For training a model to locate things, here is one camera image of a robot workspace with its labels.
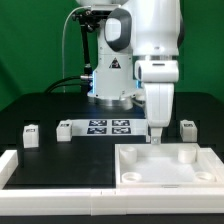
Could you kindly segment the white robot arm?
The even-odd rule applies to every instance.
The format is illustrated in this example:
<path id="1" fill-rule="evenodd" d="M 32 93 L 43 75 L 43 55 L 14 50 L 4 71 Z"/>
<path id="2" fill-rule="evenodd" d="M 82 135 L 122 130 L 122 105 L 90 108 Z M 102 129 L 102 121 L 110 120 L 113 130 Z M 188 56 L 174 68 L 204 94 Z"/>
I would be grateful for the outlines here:
<path id="1" fill-rule="evenodd" d="M 179 79 L 180 0 L 76 0 L 81 26 L 98 31 L 98 65 L 88 98 L 132 107 L 142 100 L 146 139 L 161 142 L 170 123 L 174 84 Z"/>

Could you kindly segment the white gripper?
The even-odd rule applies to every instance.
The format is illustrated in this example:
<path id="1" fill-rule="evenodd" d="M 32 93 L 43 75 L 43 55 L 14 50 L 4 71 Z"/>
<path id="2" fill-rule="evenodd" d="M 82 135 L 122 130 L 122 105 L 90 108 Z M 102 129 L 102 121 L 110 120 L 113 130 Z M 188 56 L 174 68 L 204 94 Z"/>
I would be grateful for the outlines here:
<path id="1" fill-rule="evenodd" d="M 145 116 L 151 129 L 151 144 L 161 143 L 162 128 L 170 123 L 174 84 L 145 83 Z"/>

